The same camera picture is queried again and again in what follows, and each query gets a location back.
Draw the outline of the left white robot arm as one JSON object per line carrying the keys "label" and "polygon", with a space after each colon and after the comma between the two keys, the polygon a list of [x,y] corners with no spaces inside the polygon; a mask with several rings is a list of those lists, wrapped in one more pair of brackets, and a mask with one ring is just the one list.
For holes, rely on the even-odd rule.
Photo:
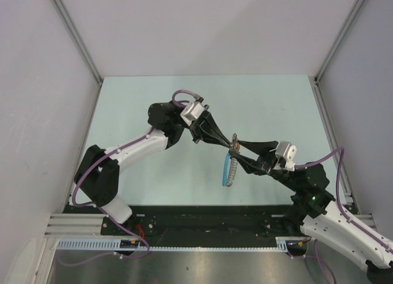
{"label": "left white robot arm", "polygon": [[72,204],[78,205],[76,196],[82,191],[89,203],[111,217],[115,229],[124,235],[136,227],[131,208],[118,194],[119,177],[125,169],[148,155],[169,149],[179,142],[185,129],[194,143],[231,146],[201,101],[186,105],[174,101],[154,103],[148,109],[147,122],[148,131],[129,142],[109,148],[89,147],[74,176]]}

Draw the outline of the blue key cover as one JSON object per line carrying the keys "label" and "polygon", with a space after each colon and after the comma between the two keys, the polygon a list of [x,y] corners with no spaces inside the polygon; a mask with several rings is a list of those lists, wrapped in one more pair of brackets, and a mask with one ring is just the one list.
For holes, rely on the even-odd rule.
{"label": "blue key cover", "polygon": [[230,187],[232,185],[230,181],[230,163],[231,163],[231,155],[228,152],[225,161],[224,161],[224,168],[222,174],[222,186]]}

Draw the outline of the yellow red keys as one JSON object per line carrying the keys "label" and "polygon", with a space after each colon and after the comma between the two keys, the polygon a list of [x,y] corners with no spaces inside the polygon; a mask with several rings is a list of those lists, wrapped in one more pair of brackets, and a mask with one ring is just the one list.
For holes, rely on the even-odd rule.
{"label": "yellow red keys", "polygon": [[239,152],[239,150],[240,150],[240,144],[234,144],[234,145],[232,145],[230,150],[231,150],[232,152]]}

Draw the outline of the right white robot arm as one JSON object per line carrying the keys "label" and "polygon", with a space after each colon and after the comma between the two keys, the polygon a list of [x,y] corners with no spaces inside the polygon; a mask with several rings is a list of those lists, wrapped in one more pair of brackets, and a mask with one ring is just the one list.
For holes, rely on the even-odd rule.
{"label": "right white robot arm", "polygon": [[392,283],[392,241],[344,208],[338,193],[327,191],[329,180],[322,162],[297,165],[297,148],[290,142],[237,140],[230,155],[248,174],[267,175],[294,192],[293,204],[284,214],[283,228],[291,236],[300,233],[322,242],[365,271],[371,283]]}

